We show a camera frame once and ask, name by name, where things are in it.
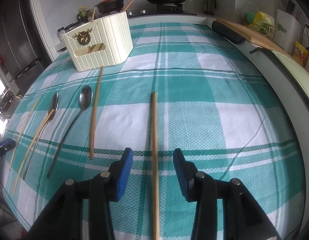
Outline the slim steel spoon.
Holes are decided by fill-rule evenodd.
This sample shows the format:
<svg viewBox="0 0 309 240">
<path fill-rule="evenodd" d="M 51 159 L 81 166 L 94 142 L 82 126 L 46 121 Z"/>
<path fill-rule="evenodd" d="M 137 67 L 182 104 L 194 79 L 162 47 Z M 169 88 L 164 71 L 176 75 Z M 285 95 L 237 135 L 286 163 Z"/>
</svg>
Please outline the slim steel spoon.
<svg viewBox="0 0 309 240">
<path fill-rule="evenodd" d="M 54 167 L 57 163 L 57 159 L 59 157 L 59 154 L 61 152 L 61 149 L 72 129 L 72 127 L 74 126 L 75 122 L 78 120 L 78 118 L 81 116 L 81 114 L 89 107 L 91 100 L 93 97 L 93 93 L 91 90 L 91 87 L 89 85 L 86 85 L 82 88 L 81 92 L 80 92 L 80 97 L 79 97 L 79 105 L 80 105 L 80 111 L 79 113 L 75 116 L 74 120 L 71 122 L 71 124 L 69 125 L 68 129 L 66 130 L 58 148 L 57 151 L 53 157 L 53 160 L 51 162 L 51 165 L 49 167 L 48 173 L 46 175 L 47 180 L 49 180 L 51 178 L 51 175 L 53 173 Z"/>
</svg>

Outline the cream ribbed utensil holder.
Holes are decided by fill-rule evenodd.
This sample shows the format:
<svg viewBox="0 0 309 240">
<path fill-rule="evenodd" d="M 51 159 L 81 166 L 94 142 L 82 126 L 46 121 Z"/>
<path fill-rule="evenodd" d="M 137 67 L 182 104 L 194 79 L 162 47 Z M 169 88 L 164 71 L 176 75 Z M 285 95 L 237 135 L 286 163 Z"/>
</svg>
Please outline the cream ribbed utensil holder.
<svg viewBox="0 0 309 240">
<path fill-rule="evenodd" d="M 121 64 L 133 49 L 125 11 L 80 25 L 63 40 L 78 72 Z"/>
</svg>

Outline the grey refrigerator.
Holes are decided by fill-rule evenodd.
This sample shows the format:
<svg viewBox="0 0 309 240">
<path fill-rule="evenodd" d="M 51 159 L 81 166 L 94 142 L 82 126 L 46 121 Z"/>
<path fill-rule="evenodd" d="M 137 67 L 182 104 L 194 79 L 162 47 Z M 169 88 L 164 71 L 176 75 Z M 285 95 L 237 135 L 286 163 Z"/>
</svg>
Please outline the grey refrigerator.
<svg viewBox="0 0 309 240">
<path fill-rule="evenodd" d="M 23 95 L 51 64 L 30 0 L 0 0 L 0 61 Z"/>
</svg>

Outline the teal white plaid tablecloth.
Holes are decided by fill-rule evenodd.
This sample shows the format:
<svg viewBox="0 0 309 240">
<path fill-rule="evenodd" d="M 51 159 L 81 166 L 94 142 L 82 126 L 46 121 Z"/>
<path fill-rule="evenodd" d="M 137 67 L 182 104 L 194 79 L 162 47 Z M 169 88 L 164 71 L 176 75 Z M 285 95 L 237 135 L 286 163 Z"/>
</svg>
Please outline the teal white plaid tablecloth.
<svg viewBox="0 0 309 240">
<path fill-rule="evenodd" d="M 29 230 L 69 178 L 89 180 L 134 152 L 124 196 L 110 205 L 117 239 L 152 236 L 152 94 L 157 95 L 161 239 L 189 239 L 195 203 L 182 196 L 173 152 L 212 178 L 240 179 L 282 239 L 301 226 L 302 156 L 282 103 L 257 68 L 209 27 L 131 27 L 124 63 L 78 72 L 60 55 L 30 86 L 5 135 L 3 195 Z"/>
</svg>

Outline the sauce bottles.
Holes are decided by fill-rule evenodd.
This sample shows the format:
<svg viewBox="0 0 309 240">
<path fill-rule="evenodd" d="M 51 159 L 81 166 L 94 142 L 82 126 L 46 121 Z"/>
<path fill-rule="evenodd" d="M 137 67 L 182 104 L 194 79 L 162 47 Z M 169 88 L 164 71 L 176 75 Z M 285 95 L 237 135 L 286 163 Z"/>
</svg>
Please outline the sauce bottles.
<svg viewBox="0 0 309 240">
<path fill-rule="evenodd" d="M 91 21 L 94 9 L 92 7 L 86 8 L 84 6 L 79 7 L 77 19 L 80 23 L 87 23 Z"/>
</svg>

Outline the yellow cup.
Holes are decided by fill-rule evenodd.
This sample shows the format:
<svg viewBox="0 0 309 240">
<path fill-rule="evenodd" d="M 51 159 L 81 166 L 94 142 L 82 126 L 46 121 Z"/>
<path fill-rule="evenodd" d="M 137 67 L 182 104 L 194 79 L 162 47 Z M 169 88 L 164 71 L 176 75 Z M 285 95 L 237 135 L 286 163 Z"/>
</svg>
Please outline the yellow cup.
<svg viewBox="0 0 309 240">
<path fill-rule="evenodd" d="M 304 67 L 308 58 L 308 51 L 298 41 L 295 41 L 292 56 L 298 64 Z"/>
</svg>

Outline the black clay pot red lid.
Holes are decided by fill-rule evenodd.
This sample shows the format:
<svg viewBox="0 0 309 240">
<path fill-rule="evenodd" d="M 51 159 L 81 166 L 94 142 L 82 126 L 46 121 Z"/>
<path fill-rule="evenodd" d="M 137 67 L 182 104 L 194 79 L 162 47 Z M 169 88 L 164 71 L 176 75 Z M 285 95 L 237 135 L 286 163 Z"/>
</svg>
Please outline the black clay pot red lid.
<svg viewBox="0 0 309 240">
<path fill-rule="evenodd" d="M 103 0 L 99 2 L 97 7 L 100 14 L 110 14 L 112 12 L 120 12 L 123 9 L 124 0 Z"/>
</svg>

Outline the wooden cutting board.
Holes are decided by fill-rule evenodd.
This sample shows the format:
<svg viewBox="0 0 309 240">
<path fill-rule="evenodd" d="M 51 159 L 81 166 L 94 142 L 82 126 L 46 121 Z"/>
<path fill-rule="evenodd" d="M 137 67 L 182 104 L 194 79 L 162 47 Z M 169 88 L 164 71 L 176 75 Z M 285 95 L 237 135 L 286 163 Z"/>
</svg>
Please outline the wooden cutting board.
<svg viewBox="0 0 309 240">
<path fill-rule="evenodd" d="M 293 57 L 289 53 L 284 51 L 280 46 L 278 46 L 272 40 L 270 40 L 266 36 L 262 35 L 261 33 L 255 31 L 251 28 L 248 28 L 248 27 L 241 25 L 241 24 L 238 24 L 238 23 L 222 20 L 220 18 L 217 18 L 216 21 L 225 25 L 226 27 L 230 28 L 234 32 L 238 33 L 239 35 L 241 35 L 243 38 L 245 38 L 250 43 L 253 43 L 257 46 L 260 46 L 260 47 L 263 47 L 263 48 L 266 48 L 266 49 L 269 49 L 269 50 L 274 50 L 274 51 L 280 52 L 283 55 L 285 55 L 286 57 L 293 59 Z"/>
</svg>

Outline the black rolled mat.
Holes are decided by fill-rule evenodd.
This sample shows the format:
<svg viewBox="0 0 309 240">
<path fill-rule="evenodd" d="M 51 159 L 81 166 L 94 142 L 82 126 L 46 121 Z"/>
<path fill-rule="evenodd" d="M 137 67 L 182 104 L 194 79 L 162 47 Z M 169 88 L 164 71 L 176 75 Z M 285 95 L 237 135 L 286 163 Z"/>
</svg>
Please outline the black rolled mat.
<svg viewBox="0 0 309 240">
<path fill-rule="evenodd" d="M 217 34 L 221 35 L 222 37 L 226 38 L 230 42 L 234 44 L 240 44 L 242 43 L 245 38 L 242 37 L 240 34 L 237 32 L 233 31 L 232 29 L 228 28 L 227 26 L 214 21 L 211 25 L 212 30 L 216 32 Z"/>
</svg>

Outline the white knife block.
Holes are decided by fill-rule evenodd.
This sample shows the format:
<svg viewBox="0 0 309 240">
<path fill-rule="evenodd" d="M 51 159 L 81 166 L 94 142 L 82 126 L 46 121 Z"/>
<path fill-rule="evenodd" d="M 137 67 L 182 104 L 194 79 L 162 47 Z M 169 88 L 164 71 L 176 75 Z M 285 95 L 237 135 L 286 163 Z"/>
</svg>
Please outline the white knife block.
<svg viewBox="0 0 309 240">
<path fill-rule="evenodd" d="M 301 24 L 294 16 L 277 10 L 273 41 L 289 54 L 293 54 L 295 41 L 299 40 Z"/>
</svg>

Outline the yellow green plastic bag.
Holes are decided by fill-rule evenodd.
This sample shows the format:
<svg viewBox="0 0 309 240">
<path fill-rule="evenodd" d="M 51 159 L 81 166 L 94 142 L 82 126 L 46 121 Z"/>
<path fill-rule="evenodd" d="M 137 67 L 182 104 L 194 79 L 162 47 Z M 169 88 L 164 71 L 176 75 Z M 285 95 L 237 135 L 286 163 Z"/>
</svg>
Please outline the yellow green plastic bag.
<svg viewBox="0 0 309 240">
<path fill-rule="evenodd" d="M 271 40 L 273 39 L 275 20 L 269 14 L 260 11 L 257 5 L 252 2 L 246 3 L 241 8 L 241 17 L 243 19 L 243 25 L 261 33 Z"/>
</svg>

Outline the black gas stove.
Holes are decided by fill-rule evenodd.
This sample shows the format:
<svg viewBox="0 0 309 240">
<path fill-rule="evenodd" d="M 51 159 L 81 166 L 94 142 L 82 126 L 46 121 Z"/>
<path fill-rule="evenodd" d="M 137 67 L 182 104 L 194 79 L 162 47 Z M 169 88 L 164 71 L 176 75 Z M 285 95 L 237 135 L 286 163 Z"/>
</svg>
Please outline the black gas stove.
<svg viewBox="0 0 309 240">
<path fill-rule="evenodd" d="M 157 4 L 154 9 L 135 9 L 127 12 L 128 18 L 151 15 L 196 15 L 196 13 L 184 10 L 182 4 Z"/>
</svg>

